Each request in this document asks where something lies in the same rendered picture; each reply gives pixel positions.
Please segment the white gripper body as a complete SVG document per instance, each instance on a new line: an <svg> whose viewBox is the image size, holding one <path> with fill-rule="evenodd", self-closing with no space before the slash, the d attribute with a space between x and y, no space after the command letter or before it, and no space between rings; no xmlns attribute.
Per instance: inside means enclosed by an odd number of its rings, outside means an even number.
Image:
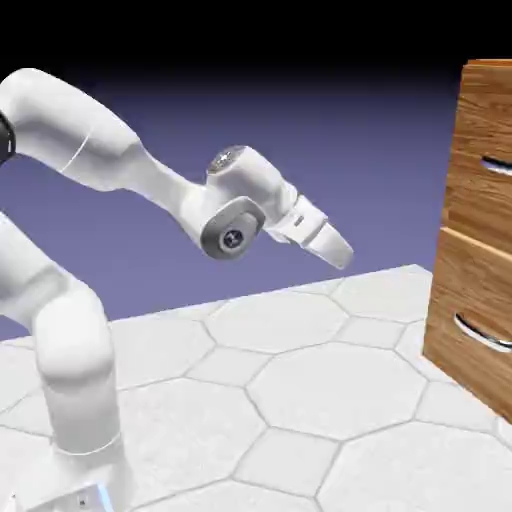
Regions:
<svg viewBox="0 0 512 512"><path fill-rule="evenodd" d="M346 268L354 256L352 246L330 222L320 228L306 250L337 269Z"/></svg>

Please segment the light wood cabinet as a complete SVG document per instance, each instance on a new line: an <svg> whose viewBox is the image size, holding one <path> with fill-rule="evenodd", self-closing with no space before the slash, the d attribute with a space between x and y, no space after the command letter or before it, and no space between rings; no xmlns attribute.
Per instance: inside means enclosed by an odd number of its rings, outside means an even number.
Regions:
<svg viewBox="0 0 512 512"><path fill-rule="evenodd" d="M512 59L462 68L423 354L512 424Z"/></svg>

